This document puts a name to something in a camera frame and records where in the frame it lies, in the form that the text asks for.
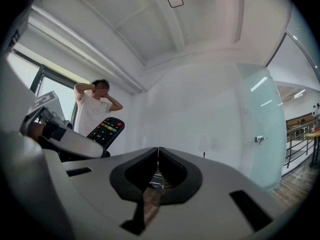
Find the ceiling beam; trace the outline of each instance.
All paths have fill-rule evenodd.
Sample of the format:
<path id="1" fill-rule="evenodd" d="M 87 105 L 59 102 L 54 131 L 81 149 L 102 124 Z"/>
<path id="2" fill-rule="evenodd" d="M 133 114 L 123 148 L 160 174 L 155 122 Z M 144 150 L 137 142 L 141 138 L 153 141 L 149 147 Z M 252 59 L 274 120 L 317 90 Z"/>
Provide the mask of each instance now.
<path id="1" fill-rule="evenodd" d="M 181 53 L 186 48 L 185 38 L 173 8 L 168 0 L 155 0 L 169 28 L 176 50 Z"/>

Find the man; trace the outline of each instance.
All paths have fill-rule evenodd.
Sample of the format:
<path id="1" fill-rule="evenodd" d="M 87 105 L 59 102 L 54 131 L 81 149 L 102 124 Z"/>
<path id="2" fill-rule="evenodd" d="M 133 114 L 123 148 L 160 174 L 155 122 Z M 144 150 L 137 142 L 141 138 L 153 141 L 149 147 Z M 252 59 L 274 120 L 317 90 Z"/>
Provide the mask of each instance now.
<path id="1" fill-rule="evenodd" d="M 96 80 L 92 84 L 77 83 L 74 86 L 75 100 L 78 105 L 77 117 L 74 130 L 87 136 L 104 119 L 107 113 L 118 111 L 123 106 L 109 95 L 110 85 L 105 79 Z M 102 102 L 101 98 L 107 98 L 110 102 Z"/>

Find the railing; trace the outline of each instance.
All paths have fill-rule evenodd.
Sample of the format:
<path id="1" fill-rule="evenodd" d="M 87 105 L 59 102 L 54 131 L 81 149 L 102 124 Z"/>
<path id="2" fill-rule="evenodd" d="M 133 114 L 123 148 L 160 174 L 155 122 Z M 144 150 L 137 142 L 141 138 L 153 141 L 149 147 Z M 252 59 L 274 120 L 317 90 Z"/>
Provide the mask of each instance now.
<path id="1" fill-rule="evenodd" d="M 298 159 L 305 153 L 306 153 L 305 154 L 306 156 L 308 155 L 309 149 L 311 149 L 314 146 L 314 144 L 309 145 L 310 143 L 313 142 L 313 140 L 309 141 L 309 139 L 306 138 L 306 134 L 311 133 L 314 130 L 314 127 L 318 125 L 319 125 L 319 119 L 315 119 L 313 121 L 307 122 L 299 127 L 288 130 L 286 132 L 286 140 L 287 140 L 286 143 L 290 143 L 290 147 L 286 149 L 285 159 L 288 159 L 288 161 L 284 162 L 284 166 L 289 168 L 290 163 L 292 163 L 294 160 Z M 301 140 L 301 141 L 292 146 L 292 141 L 294 140 L 298 140 L 298 141 Z M 298 150 L 294 150 L 294 152 L 292 153 L 293 151 L 292 148 L 300 145 L 303 142 L 306 142 L 306 144 L 301 148 L 299 148 Z M 304 152 L 296 155 L 305 147 L 306 147 L 306 150 Z"/>

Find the white t-shirt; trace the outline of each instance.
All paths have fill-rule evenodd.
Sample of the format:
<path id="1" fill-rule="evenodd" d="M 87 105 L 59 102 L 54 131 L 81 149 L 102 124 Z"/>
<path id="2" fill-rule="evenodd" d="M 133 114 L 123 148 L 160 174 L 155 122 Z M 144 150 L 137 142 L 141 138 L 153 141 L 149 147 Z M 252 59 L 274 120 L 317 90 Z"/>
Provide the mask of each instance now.
<path id="1" fill-rule="evenodd" d="M 97 100 L 86 93 L 77 102 L 77 105 L 74 131 L 85 137 L 108 117 L 107 113 L 112 106 L 112 104 Z"/>

